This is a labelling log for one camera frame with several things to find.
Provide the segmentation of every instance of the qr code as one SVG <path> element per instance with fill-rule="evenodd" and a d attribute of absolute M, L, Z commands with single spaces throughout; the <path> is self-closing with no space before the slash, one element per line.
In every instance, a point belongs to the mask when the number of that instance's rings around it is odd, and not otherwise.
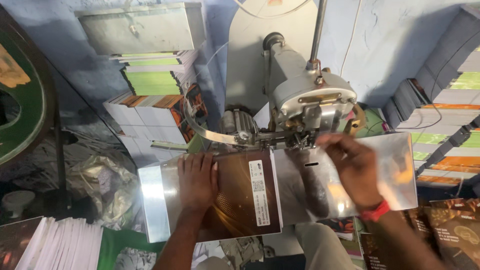
<path fill-rule="evenodd" d="M 253 186 L 253 192 L 265 191 L 263 180 L 252 181 L 252 186 Z"/>

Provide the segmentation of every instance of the red wristband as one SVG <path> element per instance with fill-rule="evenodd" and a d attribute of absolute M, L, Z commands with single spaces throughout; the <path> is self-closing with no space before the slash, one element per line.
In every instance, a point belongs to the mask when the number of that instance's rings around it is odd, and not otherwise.
<path fill-rule="evenodd" d="M 378 219 L 388 211 L 390 211 L 390 206 L 386 200 L 383 200 L 377 209 L 373 211 L 362 211 L 362 213 L 360 213 L 360 217 L 364 221 L 377 222 Z"/>

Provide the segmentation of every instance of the human hand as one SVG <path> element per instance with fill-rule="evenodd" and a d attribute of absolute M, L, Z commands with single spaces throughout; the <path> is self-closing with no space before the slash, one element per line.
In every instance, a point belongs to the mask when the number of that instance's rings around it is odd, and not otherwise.
<path fill-rule="evenodd" d="M 315 141 L 325 149 L 340 181 L 358 211 L 375 209 L 383 201 L 377 188 L 375 151 L 345 134 L 325 134 Z"/>
<path fill-rule="evenodd" d="M 190 154 L 178 160 L 182 210 L 202 215 L 213 204 L 218 192 L 218 163 L 212 165 L 212 153 Z"/>

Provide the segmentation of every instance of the trousers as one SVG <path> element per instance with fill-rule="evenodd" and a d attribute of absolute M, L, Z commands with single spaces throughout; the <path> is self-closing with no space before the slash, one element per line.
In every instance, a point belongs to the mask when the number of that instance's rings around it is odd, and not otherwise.
<path fill-rule="evenodd" d="M 305 270 L 354 270 L 355 267 L 332 229 L 315 222 L 295 225 L 295 235 L 306 258 Z M 230 270 L 222 259 L 211 257 L 199 263 L 197 270 Z"/>

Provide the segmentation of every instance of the barcode label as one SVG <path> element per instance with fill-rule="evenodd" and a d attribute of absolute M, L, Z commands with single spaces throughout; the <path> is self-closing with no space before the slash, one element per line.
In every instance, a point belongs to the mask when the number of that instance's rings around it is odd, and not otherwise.
<path fill-rule="evenodd" d="M 257 226 L 270 225 L 263 163 L 261 160 L 254 160 L 248 162 L 248 165 L 250 169 L 250 180 L 252 182 L 253 204 L 255 205 Z"/>
<path fill-rule="evenodd" d="M 253 192 L 265 191 L 265 184 L 262 180 L 252 181 Z"/>

